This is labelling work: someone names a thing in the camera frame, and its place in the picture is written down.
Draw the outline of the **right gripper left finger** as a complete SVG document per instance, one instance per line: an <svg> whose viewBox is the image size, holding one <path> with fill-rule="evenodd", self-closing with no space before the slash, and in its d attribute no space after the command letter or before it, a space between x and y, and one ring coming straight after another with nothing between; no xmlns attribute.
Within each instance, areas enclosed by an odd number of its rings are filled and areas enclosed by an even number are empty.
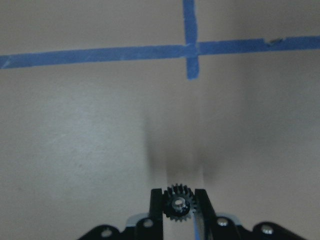
<svg viewBox="0 0 320 240"><path fill-rule="evenodd" d="M112 225L102 224L80 237L81 240L162 240L163 238L163 193L160 188L152 189L150 192L148 213L128 218L123 231Z"/></svg>

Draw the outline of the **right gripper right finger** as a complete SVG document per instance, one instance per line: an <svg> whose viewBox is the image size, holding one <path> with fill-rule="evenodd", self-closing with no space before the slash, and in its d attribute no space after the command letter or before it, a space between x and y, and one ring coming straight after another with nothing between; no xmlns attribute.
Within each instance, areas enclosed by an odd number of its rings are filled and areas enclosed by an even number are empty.
<svg viewBox="0 0 320 240"><path fill-rule="evenodd" d="M195 229L200 240L302 240L303 237L270 221L248 230L226 214L216 214L205 189L195 190Z"/></svg>

